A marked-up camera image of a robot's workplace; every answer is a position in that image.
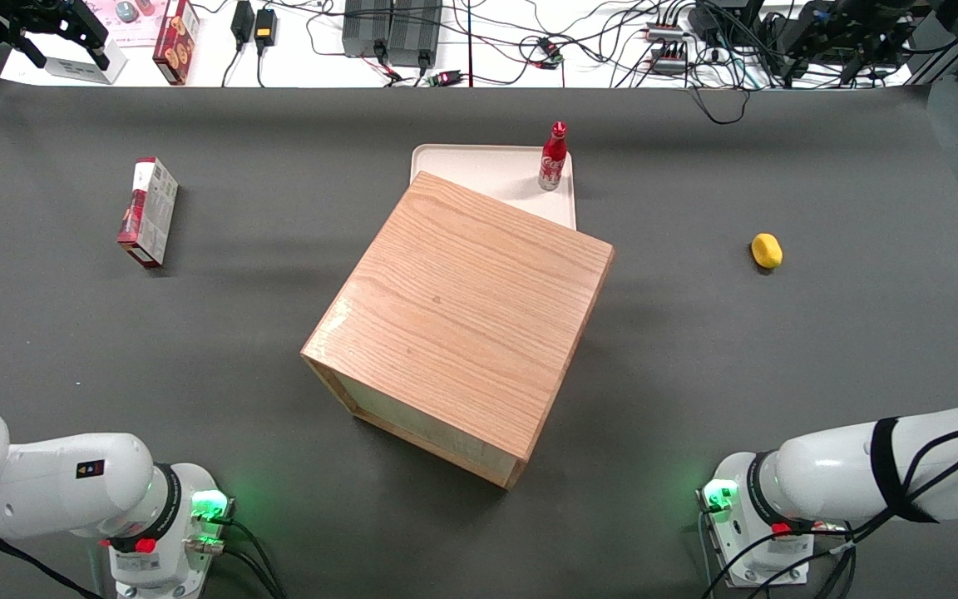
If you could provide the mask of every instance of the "lemon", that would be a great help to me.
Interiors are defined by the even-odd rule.
[[[783,248],[775,235],[760,234],[753,238],[753,260],[764,269],[777,269],[783,262]]]

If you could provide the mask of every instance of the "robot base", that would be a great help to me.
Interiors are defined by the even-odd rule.
[[[722,512],[709,512],[709,536],[719,556],[719,565],[726,567],[750,543],[771,534],[771,526],[760,518],[748,496],[748,468],[755,453],[735,453],[724,459],[715,469],[712,482],[699,492],[702,508],[708,508],[707,494],[728,489],[723,503],[729,507]],[[812,554],[813,535],[787,536],[749,551],[730,567],[727,584],[730,587],[759,587],[776,572],[792,562]],[[803,564],[776,579],[772,584],[805,584],[808,582],[808,564]]]
[[[167,534],[157,541],[156,553],[118,553],[110,548],[111,572],[118,599],[194,599],[202,592],[212,555],[187,551],[191,538],[220,539],[223,528],[191,516],[191,497],[215,490],[212,475],[193,463],[174,463],[180,479],[180,511]]]

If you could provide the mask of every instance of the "black mat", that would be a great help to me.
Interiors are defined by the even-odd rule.
[[[737,114],[735,92],[707,95]],[[353,420],[298,349],[422,143],[570,124],[579,229],[616,262],[510,493]],[[114,243],[138,156],[183,185],[167,266]],[[770,276],[746,245],[768,230]],[[209,468],[293,599],[689,598],[723,456],[958,406],[958,190],[925,90],[218,91],[0,82],[0,414]],[[90,584],[83,543],[22,546]],[[813,570],[812,589],[827,566]],[[258,597],[218,562],[206,597]],[[958,522],[895,522],[855,597],[958,597]],[[0,557],[0,597],[67,597]],[[734,597],[723,589],[721,598]],[[776,589],[778,599],[806,597]]]

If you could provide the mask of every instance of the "white tray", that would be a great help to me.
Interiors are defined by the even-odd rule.
[[[539,186],[542,148],[423,144],[413,151],[410,181],[419,171],[468,187],[532,215],[575,228],[575,183],[571,154],[564,159],[560,185],[547,192]]]

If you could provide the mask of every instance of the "coca-cola bottle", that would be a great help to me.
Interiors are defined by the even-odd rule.
[[[556,189],[560,184],[560,173],[564,170],[564,159],[567,157],[567,143],[564,136],[567,134],[567,125],[563,121],[552,124],[549,132],[549,141],[542,148],[542,166],[539,167],[539,185],[547,192]]]

